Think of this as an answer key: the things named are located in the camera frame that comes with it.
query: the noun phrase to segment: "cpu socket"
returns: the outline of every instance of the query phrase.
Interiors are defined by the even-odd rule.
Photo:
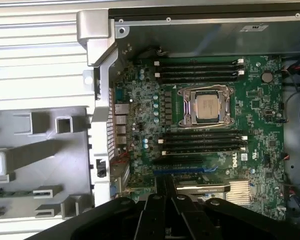
[[[183,97],[183,128],[224,128],[235,123],[230,117],[230,95],[233,88],[225,85],[193,86],[180,89]]]

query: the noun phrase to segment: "screw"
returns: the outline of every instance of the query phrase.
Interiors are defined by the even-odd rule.
[[[218,202],[217,200],[212,200],[210,203],[212,205],[215,205],[215,206],[219,206],[220,205],[220,202]]]
[[[178,195],[178,196],[176,196],[176,198],[179,199],[179,200],[185,200],[186,196],[184,196],[184,195]]]
[[[127,204],[129,204],[129,203],[130,203],[129,200],[127,200],[127,201],[122,201],[122,202],[121,202],[122,205],[127,205]]]
[[[161,199],[161,196],[160,196],[160,195],[154,195],[154,196],[153,196],[153,199],[154,199],[154,200],[159,200],[159,199]]]

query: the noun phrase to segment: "green circuit board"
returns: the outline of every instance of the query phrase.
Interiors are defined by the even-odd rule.
[[[272,167],[284,153],[281,58],[276,56],[236,56],[163,58],[160,63],[187,64],[229,62],[244,59],[244,75],[225,83],[161,84],[155,77],[154,61],[130,62],[122,79],[114,86],[115,103],[129,103],[126,122],[126,147],[129,147],[130,180],[126,192],[134,200],[155,190],[155,175],[171,174],[176,179],[201,182],[217,176],[224,181],[247,180],[251,210],[282,220],[285,212],[284,189],[272,176]],[[271,82],[261,80],[265,71],[273,74]],[[230,113],[234,124],[247,136],[247,146],[240,152],[199,154],[194,163],[154,164],[162,155],[158,139],[162,134],[182,131],[178,122],[184,117],[184,99],[180,89],[193,86],[225,85],[234,90],[230,96]],[[284,173],[280,165],[277,173]],[[204,194],[203,199],[225,196]]]

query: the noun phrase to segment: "motherboard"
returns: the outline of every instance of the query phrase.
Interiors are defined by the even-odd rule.
[[[127,167],[112,195],[138,201],[155,192],[155,176],[171,175],[179,194],[283,220],[284,189],[272,171],[284,154],[281,78],[279,56],[129,62],[113,86],[111,165]]]

